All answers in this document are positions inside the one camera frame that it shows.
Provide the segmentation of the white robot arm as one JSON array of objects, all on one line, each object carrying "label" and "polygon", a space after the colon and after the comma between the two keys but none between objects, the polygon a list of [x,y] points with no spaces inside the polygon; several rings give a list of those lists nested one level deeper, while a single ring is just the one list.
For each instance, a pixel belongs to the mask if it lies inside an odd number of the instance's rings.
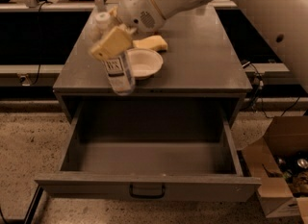
[{"label": "white robot arm", "polygon": [[[136,31],[154,32],[179,12],[212,0],[119,0],[107,12],[107,30],[90,49],[104,62],[133,46]],[[231,0],[270,48],[308,88],[308,0]]]}]

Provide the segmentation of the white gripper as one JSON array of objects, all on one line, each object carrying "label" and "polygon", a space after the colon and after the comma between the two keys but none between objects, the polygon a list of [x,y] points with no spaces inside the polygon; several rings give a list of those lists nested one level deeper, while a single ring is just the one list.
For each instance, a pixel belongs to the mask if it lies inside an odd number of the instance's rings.
[{"label": "white gripper", "polygon": [[145,33],[156,32],[166,22],[155,0],[120,0],[117,6],[108,10],[108,14],[111,21],[123,24],[114,26],[90,48],[90,55],[101,62],[131,48],[137,29]]}]

